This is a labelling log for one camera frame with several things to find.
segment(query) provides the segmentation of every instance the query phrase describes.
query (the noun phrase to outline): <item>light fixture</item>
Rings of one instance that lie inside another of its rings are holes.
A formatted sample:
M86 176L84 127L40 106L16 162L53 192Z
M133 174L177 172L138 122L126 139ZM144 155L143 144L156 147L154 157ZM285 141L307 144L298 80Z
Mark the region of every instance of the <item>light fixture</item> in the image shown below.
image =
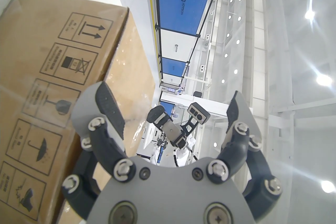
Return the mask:
M333 82L333 80L331 79L331 77L329 77L327 75L320 74L320 75L317 76L316 82L319 85L322 85L322 86L330 86L331 83Z
M334 184L330 181L322 181L321 187L325 193L332 193L336 191Z
M304 15L304 17L310 21L312 21L314 19L315 16L315 12L311 9L309 9L306 14Z

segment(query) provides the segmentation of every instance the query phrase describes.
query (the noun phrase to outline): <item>hex bolt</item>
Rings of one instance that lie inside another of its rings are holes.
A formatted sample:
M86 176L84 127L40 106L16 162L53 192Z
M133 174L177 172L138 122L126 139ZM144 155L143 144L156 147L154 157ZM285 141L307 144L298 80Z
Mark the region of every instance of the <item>hex bolt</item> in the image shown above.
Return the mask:
M265 187L273 195L280 195L282 193L281 183L276 177L271 180L265 180Z
M246 135L246 132L247 132L249 127L247 126L247 124L245 124L243 122L237 122L234 125L234 128L239 134Z
M104 123L105 119L103 117L96 117L90 121L88 124L88 129L93 132L96 130L96 128L100 127Z
M64 182L62 183L62 187L68 189L68 194L71 194L76 191L79 186L79 177L77 175L69 175L66 177Z
M113 176L119 182L125 182L128 179L128 174L131 171L133 162L128 158L123 158L117 162L113 169Z
M226 181L229 177L229 169L227 165L219 159L215 159L209 163L208 173L220 177L222 182Z
M262 141L261 141L260 138L257 138L255 135L250 135L249 146L250 146L252 149L260 150L261 147L262 147Z

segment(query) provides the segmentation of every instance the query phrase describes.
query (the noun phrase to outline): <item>cable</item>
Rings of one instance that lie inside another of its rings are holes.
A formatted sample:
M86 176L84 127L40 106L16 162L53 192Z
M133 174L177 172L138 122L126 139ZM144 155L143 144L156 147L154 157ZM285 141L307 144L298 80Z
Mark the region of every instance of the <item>cable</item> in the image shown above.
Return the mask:
M179 165L177 164L176 149L174 149L174 162L176 167L179 167Z

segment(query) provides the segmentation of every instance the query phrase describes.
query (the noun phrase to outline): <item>brown cardboard box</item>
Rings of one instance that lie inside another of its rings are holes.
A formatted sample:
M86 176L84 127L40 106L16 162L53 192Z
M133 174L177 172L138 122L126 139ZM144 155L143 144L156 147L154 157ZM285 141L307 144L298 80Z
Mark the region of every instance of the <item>brown cardboard box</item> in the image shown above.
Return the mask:
M103 79L132 156L155 84L130 11L86 0L11 1L0 18L1 223L56 220L60 185L80 152L70 114Z

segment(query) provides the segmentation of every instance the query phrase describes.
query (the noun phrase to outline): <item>screw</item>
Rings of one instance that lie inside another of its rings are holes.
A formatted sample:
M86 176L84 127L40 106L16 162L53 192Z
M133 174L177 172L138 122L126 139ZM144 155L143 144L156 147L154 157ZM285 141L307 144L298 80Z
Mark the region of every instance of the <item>screw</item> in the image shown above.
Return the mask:
M114 206L109 215L109 224L136 224L137 209L127 201L120 202Z
M202 180L203 179L203 171L202 171L202 169L200 169L200 168L194 168L192 170L192 177L196 181Z
M240 133L242 135L246 135L246 132L247 132L249 127L247 126L247 124L245 124L243 122L237 122L234 125L234 128L238 133Z
M282 193L281 183L276 177L271 180L265 180L265 187L273 195L280 195Z
M96 117L92 119L88 125L90 131L95 131L96 128L100 127L102 124L105 123L105 119L103 117Z
M117 162L113 169L113 176L119 182L125 182L131 170L133 162L128 158L123 158Z
M231 215L228 209L220 203L209 205L205 210L204 218L206 224L231 224Z
M79 186L79 177L77 175L69 175L66 177L64 182L62 183L62 187L68 189L68 194L73 193Z
M229 177L229 169L227 165L219 159L215 159L209 163L208 173L220 177L222 182L226 181Z
M150 169L148 167L144 167L139 172L139 177L142 180L147 180L150 176Z

